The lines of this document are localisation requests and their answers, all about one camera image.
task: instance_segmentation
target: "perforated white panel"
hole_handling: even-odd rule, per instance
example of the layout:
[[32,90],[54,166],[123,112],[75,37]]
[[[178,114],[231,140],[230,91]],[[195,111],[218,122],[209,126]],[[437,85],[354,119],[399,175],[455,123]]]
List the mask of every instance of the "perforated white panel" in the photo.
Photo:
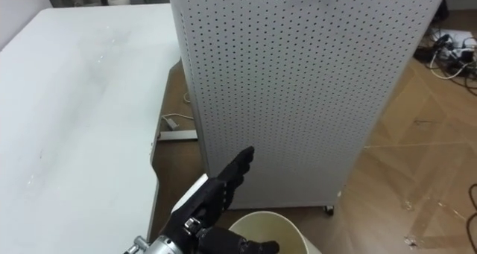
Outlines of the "perforated white panel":
[[171,0],[209,172],[235,207],[333,204],[441,0]]

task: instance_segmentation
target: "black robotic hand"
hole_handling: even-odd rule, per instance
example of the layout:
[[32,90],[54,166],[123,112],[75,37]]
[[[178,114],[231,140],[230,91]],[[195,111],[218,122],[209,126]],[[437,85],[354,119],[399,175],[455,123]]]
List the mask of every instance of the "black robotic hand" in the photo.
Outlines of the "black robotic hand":
[[213,227],[233,201],[235,190],[250,170],[253,147],[240,152],[215,178],[209,178],[178,210],[172,212],[163,234],[183,253],[275,254],[277,242],[256,243],[231,231]]
[[227,229],[212,227],[200,235],[198,251],[201,254],[277,254],[279,245],[275,241],[249,241]]

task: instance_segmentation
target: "power adapter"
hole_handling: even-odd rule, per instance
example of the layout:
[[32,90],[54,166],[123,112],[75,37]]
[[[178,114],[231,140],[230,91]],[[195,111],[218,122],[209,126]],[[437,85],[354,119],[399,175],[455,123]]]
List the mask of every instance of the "power adapter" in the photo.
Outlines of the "power adapter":
[[459,52],[457,53],[457,55],[458,55],[458,59],[462,63],[471,63],[472,61],[474,61],[474,50],[472,48],[459,49]]
[[167,128],[170,131],[174,131],[179,127],[179,124],[176,124],[176,122],[174,120],[172,120],[171,118],[162,117],[162,119],[164,119],[164,121],[167,124]]

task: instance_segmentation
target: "white cable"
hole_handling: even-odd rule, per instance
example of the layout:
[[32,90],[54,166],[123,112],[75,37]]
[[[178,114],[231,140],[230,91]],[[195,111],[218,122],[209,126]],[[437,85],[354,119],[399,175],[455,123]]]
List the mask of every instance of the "white cable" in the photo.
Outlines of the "white cable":
[[187,99],[187,95],[188,95],[188,94],[189,94],[189,93],[186,92],[186,93],[184,94],[184,96],[182,97],[182,99],[183,99],[183,101],[184,101],[185,104],[191,103],[191,101]]
[[454,77],[457,77],[465,69],[465,67],[467,67],[469,64],[473,63],[473,62],[471,62],[471,63],[464,64],[461,69],[459,69],[455,74],[453,74],[451,76],[448,76],[448,77],[440,76],[439,74],[434,72],[435,67],[433,67],[433,64],[434,64],[435,58],[437,56],[437,53],[438,52],[435,52],[434,56],[432,57],[431,63],[429,64],[429,69],[431,70],[432,74],[435,75],[435,77],[443,79],[443,80],[449,80],[449,79],[453,79]]
[[191,117],[191,116],[181,115],[179,113],[169,113],[167,115],[163,115],[162,119],[165,119],[166,117],[171,117],[171,116],[179,116],[179,117],[186,118],[186,119],[189,119],[189,120],[194,120],[194,118]]
[[465,46],[465,41],[467,41],[467,40],[469,40],[469,39],[474,39],[474,40],[477,42],[477,39],[476,39],[474,36],[467,37],[466,39],[464,39],[464,40],[462,41],[462,48],[467,48],[467,47]]

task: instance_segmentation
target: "electrical cable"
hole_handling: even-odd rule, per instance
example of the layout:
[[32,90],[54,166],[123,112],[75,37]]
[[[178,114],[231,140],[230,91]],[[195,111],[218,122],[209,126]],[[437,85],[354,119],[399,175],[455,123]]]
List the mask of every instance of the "electrical cable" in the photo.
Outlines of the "electrical cable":
[[187,96],[188,96],[188,95],[189,95],[189,93],[186,92],[186,93],[184,94],[184,96],[182,97],[182,99],[183,99],[183,101],[184,101],[185,104],[190,104],[190,103],[191,103],[191,101],[190,101],[189,99],[187,99]]
[[440,24],[432,23],[422,38],[422,41],[425,45],[420,47],[421,48],[432,47],[432,44],[442,37],[441,29],[442,28]]
[[456,81],[457,78],[454,78],[454,79],[451,79],[450,81],[455,83],[456,85],[458,86],[462,86],[464,87],[471,95],[474,95],[477,97],[477,92],[474,92],[473,89],[477,90],[477,87],[472,87],[472,86],[469,86],[468,85],[468,80],[469,78],[468,77],[464,77],[464,84],[462,83],[459,83],[458,81]]
[[450,75],[450,76],[447,76],[447,77],[440,76],[439,74],[437,74],[437,73],[434,72],[435,68],[432,67],[433,64],[434,64],[435,58],[436,58],[436,56],[437,56],[438,53],[439,53],[438,51],[434,53],[434,56],[432,57],[431,63],[429,64],[429,67],[428,67],[428,68],[431,70],[432,74],[435,75],[435,77],[440,78],[440,79],[443,79],[443,80],[449,80],[449,79],[453,79],[454,77],[459,76],[459,74],[460,74],[468,65],[474,64],[474,62],[463,64],[463,66],[462,66],[455,74]]
[[186,119],[189,119],[189,120],[194,120],[194,118],[191,117],[191,116],[181,115],[179,113],[169,113],[169,114],[163,115],[162,119],[167,118],[167,117],[171,117],[171,116],[179,116],[179,117],[186,118]]
[[[472,196],[472,190],[474,188],[477,188],[477,184],[472,184],[469,188],[469,197],[470,197],[470,201],[472,202],[472,205],[474,206],[474,209],[477,211],[477,203],[476,201],[474,200],[474,197]],[[474,251],[474,253],[477,253],[477,246],[476,246],[476,243],[474,242],[473,238],[472,238],[472,233],[470,231],[470,224],[472,223],[472,220],[474,220],[475,218],[477,217],[477,212],[472,214],[466,221],[466,231],[467,231],[467,237],[469,238],[469,242],[470,242],[470,245],[472,246],[472,250]]]

